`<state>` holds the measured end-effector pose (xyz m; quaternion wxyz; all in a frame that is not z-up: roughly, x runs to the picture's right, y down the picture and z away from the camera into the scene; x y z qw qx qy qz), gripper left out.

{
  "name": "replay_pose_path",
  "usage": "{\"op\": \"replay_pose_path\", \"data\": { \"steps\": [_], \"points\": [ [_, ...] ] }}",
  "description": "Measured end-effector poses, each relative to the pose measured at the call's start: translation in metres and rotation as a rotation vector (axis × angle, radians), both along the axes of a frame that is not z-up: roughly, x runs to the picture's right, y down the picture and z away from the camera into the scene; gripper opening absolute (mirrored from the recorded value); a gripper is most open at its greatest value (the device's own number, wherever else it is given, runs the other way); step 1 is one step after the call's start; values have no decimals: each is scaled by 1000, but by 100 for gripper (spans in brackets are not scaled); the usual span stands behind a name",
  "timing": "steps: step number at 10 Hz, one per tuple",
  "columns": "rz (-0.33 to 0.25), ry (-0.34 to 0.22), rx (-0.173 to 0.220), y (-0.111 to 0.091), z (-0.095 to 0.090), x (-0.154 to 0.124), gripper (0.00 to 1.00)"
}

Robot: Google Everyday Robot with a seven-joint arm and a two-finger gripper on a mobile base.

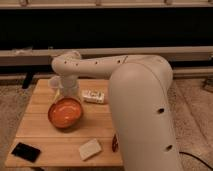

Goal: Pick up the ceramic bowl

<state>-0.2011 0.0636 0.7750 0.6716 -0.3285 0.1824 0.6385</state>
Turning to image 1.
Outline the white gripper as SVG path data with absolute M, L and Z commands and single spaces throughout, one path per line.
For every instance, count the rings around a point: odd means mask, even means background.
M 60 94 L 63 97 L 78 98 L 78 77 L 75 75 L 60 77 Z

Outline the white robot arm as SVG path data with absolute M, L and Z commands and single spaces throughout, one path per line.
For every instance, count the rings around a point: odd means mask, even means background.
M 52 69 L 70 88 L 77 76 L 107 78 L 109 108 L 125 171 L 183 171 L 169 109 L 173 71 L 158 55 L 55 57 Z

